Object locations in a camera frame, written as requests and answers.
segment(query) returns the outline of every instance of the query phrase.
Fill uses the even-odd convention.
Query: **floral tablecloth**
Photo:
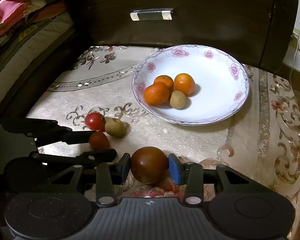
[[[174,125],[147,114],[136,102],[131,79],[134,70],[158,49],[125,46],[93,46],[69,71],[63,72],[41,96],[27,117],[54,119],[59,125],[84,130],[84,117],[97,111],[125,122],[122,139],[109,137],[119,156],[133,154],[144,146],[155,146],[181,161],[200,163],[213,169],[223,163],[284,195],[296,209],[288,235],[293,239],[300,223],[300,113],[288,81],[266,71],[244,65],[250,80],[250,95],[232,117],[207,126]],[[59,142],[40,148],[52,155],[77,156],[90,150],[88,144]],[[167,179],[144,186],[130,174],[124,186],[115,187],[122,196],[182,196],[184,187]],[[205,200],[214,196],[204,186]],[[86,193],[93,198],[93,189]]]

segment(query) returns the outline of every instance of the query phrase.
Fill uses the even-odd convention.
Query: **floral plate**
[[[168,102],[148,105],[144,89],[160,75],[172,79],[187,73],[196,83],[183,109],[174,109]],[[227,53],[201,45],[180,45],[159,50],[146,58],[132,78],[132,91],[147,112],[170,123],[206,125],[224,120],[236,113],[249,94],[249,80],[242,65]]]

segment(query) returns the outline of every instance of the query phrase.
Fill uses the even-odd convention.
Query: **kiwi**
[[[181,91],[173,91],[170,98],[170,106],[175,109],[181,109],[186,105],[187,98]]]
[[[106,122],[105,130],[107,134],[117,138],[123,137],[126,134],[126,128],[123,122],[117,118],[109,119]]]

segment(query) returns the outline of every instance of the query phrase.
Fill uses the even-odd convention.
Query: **pink cloth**
[[[25,9],[24,3],[0,1],[0,36],[23,18]]]

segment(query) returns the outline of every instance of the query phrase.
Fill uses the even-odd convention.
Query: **drawer handle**
[[[144,20],[172,20],[173,9],[136,10],[130,13],[132,21]]]

